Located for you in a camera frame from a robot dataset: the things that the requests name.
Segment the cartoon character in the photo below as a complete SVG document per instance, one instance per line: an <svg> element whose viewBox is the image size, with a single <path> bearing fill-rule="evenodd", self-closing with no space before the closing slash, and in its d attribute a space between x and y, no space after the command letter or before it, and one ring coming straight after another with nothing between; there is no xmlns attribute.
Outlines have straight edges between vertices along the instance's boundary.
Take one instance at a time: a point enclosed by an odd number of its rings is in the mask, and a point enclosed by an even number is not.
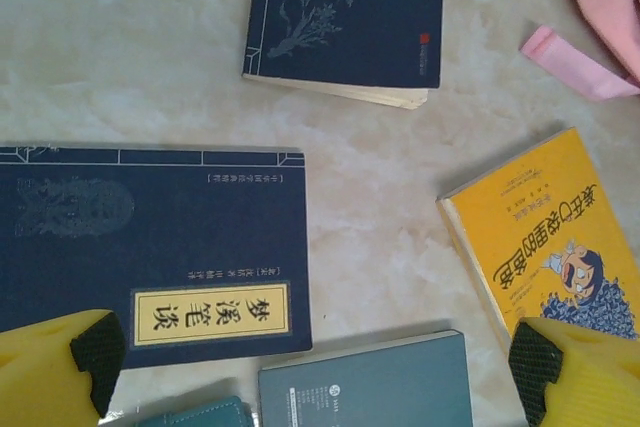
<svg viewBox="0 0 640 427"><path fill-rule="evenodd" d="M563 299L557 292L549 293L546 302L540 304L541 317L624 339L639 338L631 305L625 300L618 279L609 281L604 277L600 254L571 241L562 254L551 254L543 267L556 273L564 290L573 297Z"/></svg>
<svg viewBox="0 0 640 427"><path fill-rule="evenodd" d="M551 254L543 266L560 276L563 287L573 294L580 306L591 304L602 288L602 257L584 245L576 246L573 241L569 242L564 253Z"/></svg>

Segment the book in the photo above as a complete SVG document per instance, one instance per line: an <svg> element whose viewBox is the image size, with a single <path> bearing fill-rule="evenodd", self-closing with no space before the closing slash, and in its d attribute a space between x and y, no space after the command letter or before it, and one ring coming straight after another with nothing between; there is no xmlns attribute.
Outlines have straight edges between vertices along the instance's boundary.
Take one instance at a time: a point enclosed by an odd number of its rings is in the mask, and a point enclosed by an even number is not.
<svg viewBox="0 0 640 427"><path fill-rule="evenodd" d="M523 317L638 339L640 274L576 129L437 204L505 352Z"/></svg>
<svg viewBox="0 0 640 427"><path fill-rule="evenodd" d="M456 331L294 360L258 375L263 427L472 425Z"/></svg>
<svg viewBox="0 0 640 427"><path fill-rule="evenodd" d="M239 397L210 402L184 412L165 414L136 422L134 427L254 427L253 416L250 415Z"/></svg>
<svg viewBox="0 0 640 427"><path fill-rule="evenodd" d="M305 159L0 148L0 331L109 309L124 368L311 348Z"/></svg>
<svg viewBox="0 0 640 427"><path fill-rule="evenodd" d="M246 78L415 109L440 84L442 0L252 0Z"/></svg>

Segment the marble surface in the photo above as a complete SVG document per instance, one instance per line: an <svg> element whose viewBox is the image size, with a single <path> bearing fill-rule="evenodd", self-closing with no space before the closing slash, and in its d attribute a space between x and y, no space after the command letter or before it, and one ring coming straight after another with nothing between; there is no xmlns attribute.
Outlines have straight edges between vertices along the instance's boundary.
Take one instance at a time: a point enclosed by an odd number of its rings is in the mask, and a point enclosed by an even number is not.
<svg viewBox="0 0 640 427"><path fill-rule="evenodd" d="M442 88L414 112L242 80L248 8L0 0L0 141L301 148L318 349L460 329L475 425L524 425L434 200L575 125L640 254L638 100L591 104L517 51L535 23L548 23L612 65L572 0L445 0ZM263 362L124 372L110 414L124 417L112 424L230 394L255 405Z"/></svg>

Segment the pink fabric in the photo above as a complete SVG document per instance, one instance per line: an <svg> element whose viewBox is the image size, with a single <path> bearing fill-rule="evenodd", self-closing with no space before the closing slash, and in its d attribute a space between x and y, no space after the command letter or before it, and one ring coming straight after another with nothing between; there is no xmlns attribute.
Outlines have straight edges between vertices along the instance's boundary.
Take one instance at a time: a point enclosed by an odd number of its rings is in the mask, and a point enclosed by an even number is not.
<svg viewBox="0 0 640 427"><path fill-rule="evenodd" d="M636 0L577 0L585 19L630 73L624 80L579 52L548 27L523 46L534 62L592 100L639 95L640 21Z"/></svg>
<svg viewBox="0 0 640 427"><path fill-rule="evenodd" d="M549 27L538 28L522 47L522 53L590 100L640 94L636 85L605 69Z"/></svg>

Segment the yellow title label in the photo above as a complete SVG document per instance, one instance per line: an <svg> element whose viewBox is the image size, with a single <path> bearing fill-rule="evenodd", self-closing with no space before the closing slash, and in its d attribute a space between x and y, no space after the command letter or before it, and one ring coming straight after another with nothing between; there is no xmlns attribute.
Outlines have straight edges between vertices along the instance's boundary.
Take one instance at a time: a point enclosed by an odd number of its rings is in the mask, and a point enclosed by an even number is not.
<svg viewBox="0 0 640 427"><path fill-rule="evenodd" d="M137 292L134 345L289 332L288 284Z"/></svg>

